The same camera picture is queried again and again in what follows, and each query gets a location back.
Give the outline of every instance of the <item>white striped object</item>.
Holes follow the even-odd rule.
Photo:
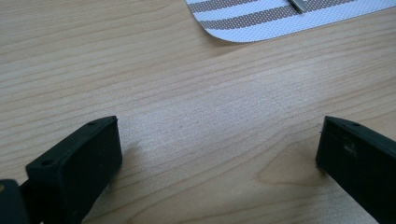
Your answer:
[[[299,14],[288,0],[186,0],[195,19],[211,35],[233,42],[288,35],[395,7],[396,0],[304,0]]]

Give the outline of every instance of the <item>black rectangular piece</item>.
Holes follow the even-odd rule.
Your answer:
[[[15,180],[0,180],[0,223],[27,224],[28,216]]]
[[[396,142],[358,123],[326,117],[317,165],[379,223],[396,223]]]
[[[122,161],[116,117],[91,121],[26,166],[44,223],[80,223]]]

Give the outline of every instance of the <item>light brown surface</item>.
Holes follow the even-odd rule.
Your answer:
[[[1,1],[0,177],[117,115],[88,223],[375,223],[315,167],[325,115],[396,139],[396,8],[235,45],[183,0]]]

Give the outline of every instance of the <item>small hole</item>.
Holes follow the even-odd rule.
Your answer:
[[[53,160],[46,160],[41,162],[42,166],[49,166],[51,164],[53,164]]]

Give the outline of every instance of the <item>black plastic object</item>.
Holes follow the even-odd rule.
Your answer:
[[[396,223],[396,142],[358,123],[326,117],[317,165],[379,223]]]
[[[0,223],[25,224],[28,216],[15,180],[0,180]]]
[[[80,223],[121,161],[117,118],[91,121],[26,166],[29,179],[20,187],[24,207],[16,211],[26,211],[31,224]]]

